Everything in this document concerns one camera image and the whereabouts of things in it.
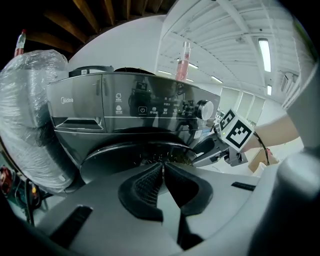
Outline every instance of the washing machine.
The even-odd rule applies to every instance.
[[[128,71],[78,75],[47,87],[55,133],[86,183],[158,162],[191,165],[192,148],[214,125],[220,96]]]

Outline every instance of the ceiling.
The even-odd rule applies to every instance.
[[[194,83],[219,84],[270,97],[282,103],[284,74],[299,75],[295,41],[303,41],[296,21],[275,0],[194,0],[194,5],[165,34],[158,70],[175,76],[183,42],[190,42],[187,78]],[[267,39],[271,72],[264,69],[259,39]],[[267,95],[267,85],[272,95]]]
[[[0,70],[13,58],[18,36],[26,29],[24,52],[55,49],[70,59],[98,35],[123,23],[166,14],[175,0],[9,1],[1,9],[3,49]]]

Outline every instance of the black slot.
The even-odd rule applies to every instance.
[[[213,188],[204,179],[166,162],[164,181],[184,216],[202,213],[213,197]]]
[[[59,128],[67,128],[67,129],[91,129],[91,130],[102,130],[103,128],[97,123],[94,119],[67,119],[60,124],[56,124],[55,117],[53,121],[55,125]]]
[[[93,210],[87,206],[78,206],[62,225],[50,236],[50,239],[68,248]]]
[[[162,182],[162,164],[156,163],[123,182],[118,190],[118,198],[138,219],[162,222],[162,210],[157,208]]]
[[[67,117],[52,117],[52,121],[55,127],[58,127],[63,122],[65,122],[68,118]]]
[[[243,190],[249,190],[249,191],[254,191],[256,188],[256,186],[254,186],[254,185],[245,184],[245,183],[241,183],[241,182],[234,182],[231,184],[231,186],[239,188],[239,189],[243,189]]]

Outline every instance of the black cable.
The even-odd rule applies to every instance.
[[[269,166],[270,163],[269,163],[268,151],[267,151],[267,149],[266,149],[266,146],[265,146],[265,144],[262,142],[261,138],[259,137],[259,135],[258,135],[256,132],[254,132],[254,136],[256,137],[256,139],[258,140],[258,142],[259,142],[259,143],[261,144],[261,146],[263,147],[264,152],[265,152],[265,157],[266,157],[266,165]]]
[[[27,206],[26,204],[21,200],[20,198],[20,193],[18,195],[18,190],[19,190],[19,187],[21,185],[21,182],[22,180],[19,178],[19,183],[18,183],[18,186],[16,186],[16,189],[15,189],[15,192],[14,192],[14,198],[15,198],[15,202],[16,204],[21,208],[21,209],[25,209]]]
[[[32,210],[33,210],[33,211],[34,211],[35,209],[38,209],[38,208],[41,206],[42,200],[43,200],[42,195],[41,195],[40,188],[39,188],[36,184],[34,184],[34,187],[35,187],[35,191],[36,191],[37,194],[38,194],[38,201],[36,202],[35,205],[32,205]]]
[[[34,221],[34,214],[33,214],[33,210],[32,210],[32,206],[30,204],[30,197],[29,197],[29,192],[30,192],[30,179],[26,179],[25,180],[25,185],[24,185],[24,196],[25,196],[25,202],[26,202],[26,212],[28,214],[28,219],[30,221],[30,224],[32,226],[35,225],[35,221]]]
[[[42,196],[42,200],[45,200],[45,199],[47,199],[47,198],[49,198],[49,197],[52,197],[52,196],[53,196],[53,194],[45,193],[45,194]]]

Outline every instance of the fluorescent light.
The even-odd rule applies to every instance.
[[[263,57],[264,70],[271,72],[271,57],[270,57],[270,48],[269,42],[267,39],[259,39],[259,45]]]
[[[193,64],[191,64],[191,63],[189,63],[189,66],[190,66],[190,67],[193,67],[193,68],[195,68],[195,69],[198,69],[198,68],[199,68],[198,66],[193,65]]]
[[[216,77],[214,77],[213,75],[211,76],[211,78],[213,78],[214,80],[216,80],[217,82],[219,82],[219,83],[223,83],[221,80],[219,80],[218,78],[216,78]]]
[[[169,75],[172,75],[171,73],[169,73],[169,72],[166,72],[166,71],[162,71],[162,70],[158,70],[158,72],[161,72],[161,73],[164,73],[164,74],[169,74]]]
[[[268,85],[266,90],[267,90],[268,95],[272,94],[272,86],[271,85]]]

